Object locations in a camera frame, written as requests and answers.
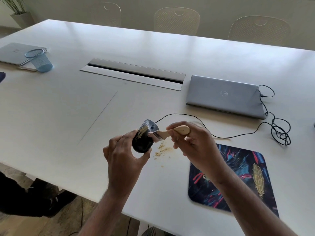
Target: silver hp laptop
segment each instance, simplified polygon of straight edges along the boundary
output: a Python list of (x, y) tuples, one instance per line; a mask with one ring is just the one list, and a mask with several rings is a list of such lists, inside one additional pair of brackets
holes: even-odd
[(186, 104), (266, 119), (258, 86), (193, 75)]
[(0, 62), (15, 65), (23, 65), (29, 61), (24, 54), (30, 50), (42, 49), (47, 51), (46, 47), (30, 46), (20, 43), (10, 43), (0, 48)]

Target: white chair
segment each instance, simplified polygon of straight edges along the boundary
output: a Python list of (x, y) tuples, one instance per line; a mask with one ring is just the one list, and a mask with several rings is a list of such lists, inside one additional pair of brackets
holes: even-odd
[(91, 23), (95, 25), (105, 25), (120, 27), (121, 10), (112, 2), (101, 2), (91, 6)]
[(154, 31), (196, 35), (200, 22), (198, 12), (184, 7), (165, 7), (154, 15)]
[(291, 28), (284, 20), (265, 16), (246, 16), (233, 23), (228, 39), (279, 46), (290, 32)]

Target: white logo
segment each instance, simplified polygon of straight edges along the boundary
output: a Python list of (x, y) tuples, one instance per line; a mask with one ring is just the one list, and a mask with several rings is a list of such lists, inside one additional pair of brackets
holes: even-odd
[(221, 91), (220, 94), (221, 94), (222, 96), (227, 96), (227, 95), (228, 95), (227, 92), (225, 92), (225, 91)]

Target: plant pot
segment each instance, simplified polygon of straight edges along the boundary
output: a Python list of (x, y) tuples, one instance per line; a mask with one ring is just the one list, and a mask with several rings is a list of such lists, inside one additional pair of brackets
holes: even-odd
[(29, 11), (23, 13), (23, 14), (20, 14), (20, 15), (15, 15), (15, 14), (12, 14), (10, 15), (14, 20), (15, 22), (22, 28), (27, 28), (29, 26), (32, 26), (35, 24), (35, 21), (31, 15), (31, 13)]

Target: table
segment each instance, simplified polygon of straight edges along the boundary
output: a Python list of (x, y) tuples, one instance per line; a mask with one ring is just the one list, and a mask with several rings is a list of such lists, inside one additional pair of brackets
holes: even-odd
[[(280, 218), (299, 235), (315, 234), (315, 52), (55, 20), (0, 39), (0, 47), (10, 42), (47, 47), (54, 69), (41, 74), (0, 65), (7, 73), (0, 84), (0, 162), (98, 202), (108, 184), (102, 148), (145, 119), (196, 115), (223, 137), (256, 129), (259, 120), (187, 106), (191, 75), (265, 84), (276, 93), (264, 99), (266, 106), (291, 123), (292, 144), (277, 144), (267, 125), (253, 135), (216, 142), (262, 153)], [(186, 77), (181, 91), (175, 91), (79, 71), (93, 58)], [(58, 115), (71, 108), (69, 103), (76, 106), (73, 115)], [(172, 115), (158, 126), (178, 120), (195, 119)], [(171, 141), (165, 145), (171, 147)], [(123, 213), (176, 235), (243, 235), (232, 214), (190, 201), (190, 162), (180, 150), (154, 157), (158, 146), (153, 146)]]

